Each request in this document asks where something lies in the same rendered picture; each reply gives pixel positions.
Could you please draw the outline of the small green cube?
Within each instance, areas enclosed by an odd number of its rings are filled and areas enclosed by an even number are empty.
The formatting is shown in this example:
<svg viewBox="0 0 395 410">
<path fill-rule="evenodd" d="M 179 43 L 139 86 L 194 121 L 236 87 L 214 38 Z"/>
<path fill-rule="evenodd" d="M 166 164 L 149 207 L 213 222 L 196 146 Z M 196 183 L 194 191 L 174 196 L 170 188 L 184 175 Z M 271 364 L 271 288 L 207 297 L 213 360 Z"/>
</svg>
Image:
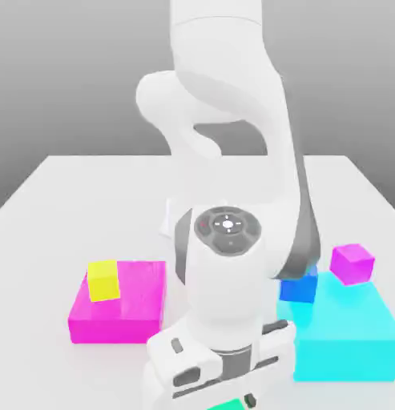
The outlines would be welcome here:
<svg viewBox="0 0 395 410">
<path fill-rule="evenodd" d="M 207 410 L 246 410 L 240 399 L 233 399 L 222 404 L 217 404 Z"/>
</svg>

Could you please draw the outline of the small yellow cube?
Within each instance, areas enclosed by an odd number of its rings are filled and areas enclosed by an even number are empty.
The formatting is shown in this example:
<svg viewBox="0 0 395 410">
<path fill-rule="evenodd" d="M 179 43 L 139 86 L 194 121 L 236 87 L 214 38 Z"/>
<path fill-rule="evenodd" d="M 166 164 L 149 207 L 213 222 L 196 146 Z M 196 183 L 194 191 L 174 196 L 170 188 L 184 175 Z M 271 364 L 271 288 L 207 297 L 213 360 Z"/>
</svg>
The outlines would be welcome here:
<svg viewBox="0 0 395 410">
<path fill-rule="evenodd" d="M 92 303 L 120 298 L 116 260 L 91 262 L 87 269 L 87 283 Z"/>
</svg>

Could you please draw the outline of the small purple cube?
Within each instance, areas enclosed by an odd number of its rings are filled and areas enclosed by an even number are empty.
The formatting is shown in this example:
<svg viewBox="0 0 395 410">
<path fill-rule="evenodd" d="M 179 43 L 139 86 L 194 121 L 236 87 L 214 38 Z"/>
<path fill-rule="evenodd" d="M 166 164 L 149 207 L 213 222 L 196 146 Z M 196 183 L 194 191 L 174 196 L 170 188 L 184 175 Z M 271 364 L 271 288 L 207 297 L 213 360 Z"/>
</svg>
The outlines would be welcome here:
<svg viewBox="0 0 395 410">
<path fill-rule="evenodd" d="M 333 248 L 329 270 L 345 285 L 371 280 L 375 257 L 359 243 Z"/>
</svg>

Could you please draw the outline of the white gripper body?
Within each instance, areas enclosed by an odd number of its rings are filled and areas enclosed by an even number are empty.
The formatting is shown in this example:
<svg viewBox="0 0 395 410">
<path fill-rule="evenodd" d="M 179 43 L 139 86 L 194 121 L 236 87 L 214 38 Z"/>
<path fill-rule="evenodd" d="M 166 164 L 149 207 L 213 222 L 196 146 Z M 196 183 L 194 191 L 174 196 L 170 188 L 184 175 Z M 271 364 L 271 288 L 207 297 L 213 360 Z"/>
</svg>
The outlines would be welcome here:
<svg viewBox="0 0 395 410">
<path fill-rule="evenodd" d="M 142 410 L 208 410 L 248 396 L 257 400 L 292 377 L 295 336 L 292 322 L 278 320 L 263 326 L 260 338 L 246 348 L 213 351 L 180 320 L 147 342 Z"/>
</svg>

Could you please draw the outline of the large cyan box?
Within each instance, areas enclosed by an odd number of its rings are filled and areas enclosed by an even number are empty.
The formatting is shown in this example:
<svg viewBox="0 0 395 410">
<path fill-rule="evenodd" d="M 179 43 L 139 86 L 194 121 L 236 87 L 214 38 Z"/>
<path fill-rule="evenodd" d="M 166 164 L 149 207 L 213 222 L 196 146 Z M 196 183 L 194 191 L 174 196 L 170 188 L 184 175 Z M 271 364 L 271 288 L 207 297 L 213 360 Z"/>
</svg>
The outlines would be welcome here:
<svg viewBox="0 0 395 410">
<path fill-rule="evenodd" d="M 373 283 L 321 273 L 313 304 L 280 300 L 276 310 L 296 325 L 296 382 L 395 380 L 395 319 Z"/>
</svg>

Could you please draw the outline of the large magenta box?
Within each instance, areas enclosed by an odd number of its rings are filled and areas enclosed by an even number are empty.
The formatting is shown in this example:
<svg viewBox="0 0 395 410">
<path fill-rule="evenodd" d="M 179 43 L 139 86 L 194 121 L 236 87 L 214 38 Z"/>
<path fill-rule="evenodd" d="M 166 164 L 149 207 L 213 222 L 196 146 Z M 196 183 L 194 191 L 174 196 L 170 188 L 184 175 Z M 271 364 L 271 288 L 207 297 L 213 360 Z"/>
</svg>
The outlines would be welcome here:
<svg viewBox="0 0 395 410">
<path fill-rule="evenodd" d="M 91 302 L 83 279 L 68 316 L 74 344 L 145 344 L 160 332 L 166 295 L 164 261 L 119 261 L 120 298 Z"/>
</svg>

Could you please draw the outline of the small blue cube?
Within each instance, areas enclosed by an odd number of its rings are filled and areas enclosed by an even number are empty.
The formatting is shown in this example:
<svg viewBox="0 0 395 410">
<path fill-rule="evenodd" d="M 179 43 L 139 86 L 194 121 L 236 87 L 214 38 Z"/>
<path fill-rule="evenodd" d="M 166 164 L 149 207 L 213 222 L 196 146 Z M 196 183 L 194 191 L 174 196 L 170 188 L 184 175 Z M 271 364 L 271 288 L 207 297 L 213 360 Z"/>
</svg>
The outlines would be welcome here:
<svg viewBox="0 0 395 410">
<path fill-rule="evenodd" d="M 310 267 L 300 279 L 280 281 L 280 300 L 299 303 L 314 303 L 318 283 L 316 266 Z"/>
</svg>

